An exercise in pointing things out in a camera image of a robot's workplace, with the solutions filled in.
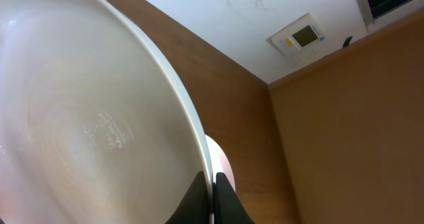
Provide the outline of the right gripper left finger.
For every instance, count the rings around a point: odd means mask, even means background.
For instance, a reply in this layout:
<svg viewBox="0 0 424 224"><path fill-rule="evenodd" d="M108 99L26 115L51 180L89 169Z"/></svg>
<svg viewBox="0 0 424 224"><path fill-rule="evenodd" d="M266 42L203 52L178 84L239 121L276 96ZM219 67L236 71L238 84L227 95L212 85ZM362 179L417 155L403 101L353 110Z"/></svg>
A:
<svg viewBox="0 0 424 224"><path fill-rule="evenodd" d="M203 172L198 172L166 224L208 224L209 196Z"/></svg>

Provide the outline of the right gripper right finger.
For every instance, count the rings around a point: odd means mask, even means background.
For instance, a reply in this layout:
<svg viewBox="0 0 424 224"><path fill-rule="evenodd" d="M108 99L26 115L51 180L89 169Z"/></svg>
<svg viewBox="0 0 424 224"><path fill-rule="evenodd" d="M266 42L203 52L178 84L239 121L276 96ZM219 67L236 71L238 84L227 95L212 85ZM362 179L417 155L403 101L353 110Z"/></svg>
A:
<svg viewBox="0 0 424 224"><path fill-rule="evenodd" d="M254 224L222 172L216 174L213 185L213 211L214 224Z"/></svg>

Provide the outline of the white plate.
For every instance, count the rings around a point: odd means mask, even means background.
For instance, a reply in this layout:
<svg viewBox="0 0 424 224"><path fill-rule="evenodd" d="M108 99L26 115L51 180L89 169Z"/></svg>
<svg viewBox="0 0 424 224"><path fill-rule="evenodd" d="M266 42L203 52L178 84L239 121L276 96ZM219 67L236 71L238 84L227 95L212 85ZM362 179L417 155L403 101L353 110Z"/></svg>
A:
<svg viewBox="0 0 424 224"><path fill-rule="evenodd" d="M231 168L230 162L222 148L208 135L205 136L209 155L212 163L213 183L216 182L217 174L222 172L226 175L232 189L236 191L235 177Z"/></svg>
<svg viewBox="0 0 424 224"><path fill-rule="evenodd" d="M1 222L166 223L211 159L158 47L107 0L1 0Z"/></svg>

